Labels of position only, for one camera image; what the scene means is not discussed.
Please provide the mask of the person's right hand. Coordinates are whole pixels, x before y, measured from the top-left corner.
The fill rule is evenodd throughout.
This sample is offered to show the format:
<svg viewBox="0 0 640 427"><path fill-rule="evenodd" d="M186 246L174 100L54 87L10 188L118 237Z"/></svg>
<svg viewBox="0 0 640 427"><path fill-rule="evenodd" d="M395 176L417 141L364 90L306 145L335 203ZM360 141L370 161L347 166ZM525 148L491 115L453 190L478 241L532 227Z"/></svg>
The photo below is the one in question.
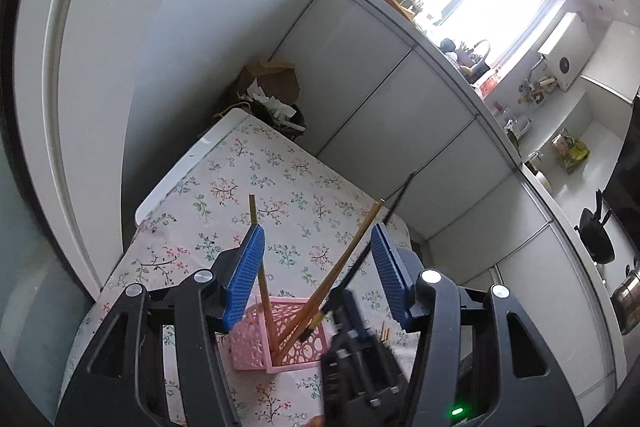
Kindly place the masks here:
<svg viewBox="0 0 640 427"><path fill-rule="evenodd" d="M324 417L322 415L315 416L311 418L310 421L306 424L306 427L323 427L324 426Z"/></svg>

